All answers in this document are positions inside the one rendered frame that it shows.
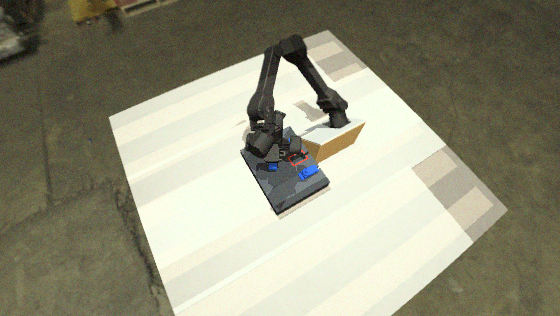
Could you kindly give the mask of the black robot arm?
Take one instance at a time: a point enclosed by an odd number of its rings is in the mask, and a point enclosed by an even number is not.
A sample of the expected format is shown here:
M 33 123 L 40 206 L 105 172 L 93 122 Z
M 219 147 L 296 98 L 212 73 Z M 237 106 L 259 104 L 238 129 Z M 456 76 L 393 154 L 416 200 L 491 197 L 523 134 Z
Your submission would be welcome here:
M 308 57 L 302 37 L 294 34 L 281 40 L 279 44 L 264 51 L 257 89 L 246 109 L 251 131 L 255 131 L 246 144 L 250 153 L 258 158 L 264 158 L 266 163 L 278 163 L 285 159 L 285 150 L 281 148 L 281 144 L 274 144 L 275 139 L 283 134 L 283 119 L 286 116 L 286 113 L 277 109 L 274 111 L 273 89 L 281 57 L 296 65 L 315 91 L 316 103 L 325 114 L 329 114 L 330 128 L 340 129 L 351 122 L 345 112 L 348 103 L 325 84 Z M 264 120 L 264 123 L 257 123 L 259 120 Z

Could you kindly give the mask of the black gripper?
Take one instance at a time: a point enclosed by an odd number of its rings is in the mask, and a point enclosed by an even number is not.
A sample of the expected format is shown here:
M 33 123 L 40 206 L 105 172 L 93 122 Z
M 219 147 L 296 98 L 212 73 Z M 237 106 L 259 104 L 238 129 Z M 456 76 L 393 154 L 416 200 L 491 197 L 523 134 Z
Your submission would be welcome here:
M 248 139 L 252 135 L 253 135 L 253 133 L 248 133 L 247 134 L 246 142 L 248 141 Z M 289 150 L 290 154 L 299 155 L 301 153 L 302 138 L 300 136 L 290 136 L 290 142 L 289 142 L 289 138 L 285 138 L 285 137 L 282 138 L 282 137 L 283 137 L 283 134 L 280 138 L 275 139 L 274 144 L 275 143 L 281 144 L 281 148 L 283 150 L 285 150 L 285 154 L 288 154 L 288 148 L 289 147 L 290 147 L 290 150 Z M 247 144 L 245 144 L 245 148 L 246 148 L 247 151 L 249 151 Z

